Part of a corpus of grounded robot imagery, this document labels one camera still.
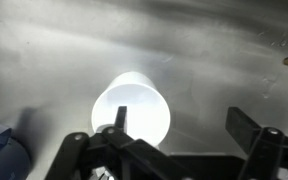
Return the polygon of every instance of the white cup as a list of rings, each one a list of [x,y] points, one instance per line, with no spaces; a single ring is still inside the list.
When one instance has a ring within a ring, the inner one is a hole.
[[[115,78],[92,110],[94,132],[114,124],[119,106],[127,106],[126,133],[157,146],[170,127],[170,110],[154,84],[143,74],[127,72]]]

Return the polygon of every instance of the blue object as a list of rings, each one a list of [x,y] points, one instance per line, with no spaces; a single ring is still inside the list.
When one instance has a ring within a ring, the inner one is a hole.
[[[0,180],[24,180],[31,168],[30,158],[11,133],[11,128],[0,125]]]

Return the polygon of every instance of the metal surface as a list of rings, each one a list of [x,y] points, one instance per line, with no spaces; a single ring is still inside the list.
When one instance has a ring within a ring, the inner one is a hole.
[[[285,58],[286,0],[0,0],[0,123],[30,151],[29,179],[42,179],[67,134],[92,135],[110,81],[134,70],[171,109],[162,151],[242,156],[229,106],[288,135]]]

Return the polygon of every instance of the plastic cup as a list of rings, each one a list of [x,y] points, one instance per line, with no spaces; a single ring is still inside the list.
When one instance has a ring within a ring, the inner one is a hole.
[[[170,127],[170,110],[153,82],[143,74],[127,72],[115,78],[92,110],[94,132],[114,124],[119,106],[127,106],[126,133],[157,146]]]

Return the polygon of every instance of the stainless steel surface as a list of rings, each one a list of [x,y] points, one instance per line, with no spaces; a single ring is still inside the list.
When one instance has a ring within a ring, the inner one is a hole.
[[[64,136],[92,134],[117,75],[146,74],[168,102],[171,152],[243,156],[229,106],[288,134],[287,0],[0,0],[0,122],[42,179]]]

